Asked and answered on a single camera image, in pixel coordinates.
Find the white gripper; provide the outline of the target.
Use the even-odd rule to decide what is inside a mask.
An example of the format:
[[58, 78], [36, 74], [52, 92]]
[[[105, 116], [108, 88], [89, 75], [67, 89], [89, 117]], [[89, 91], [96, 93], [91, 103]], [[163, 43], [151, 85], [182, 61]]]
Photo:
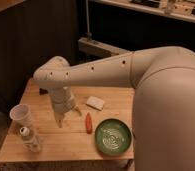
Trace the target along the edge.
[[82, 116], [81, 110], [76, 105], [74, 95], [69, 87], [62, 87], [60, 89], [50, 91], [50, 99], [52, 108], [55, 114], [55, 120], [59, 128], [62, 128], [63, 115], [73, 109], [75, 112]]

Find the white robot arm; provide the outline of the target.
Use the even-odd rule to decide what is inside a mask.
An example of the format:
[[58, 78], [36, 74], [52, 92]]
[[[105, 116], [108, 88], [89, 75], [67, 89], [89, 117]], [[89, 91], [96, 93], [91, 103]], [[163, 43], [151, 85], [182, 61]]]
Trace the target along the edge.
[[135, 171], [195, 171], [195, 52], [166, 46], [71, 66], [55, 56], [33, 74], [53, 110], [65, 86], [132, 87]]

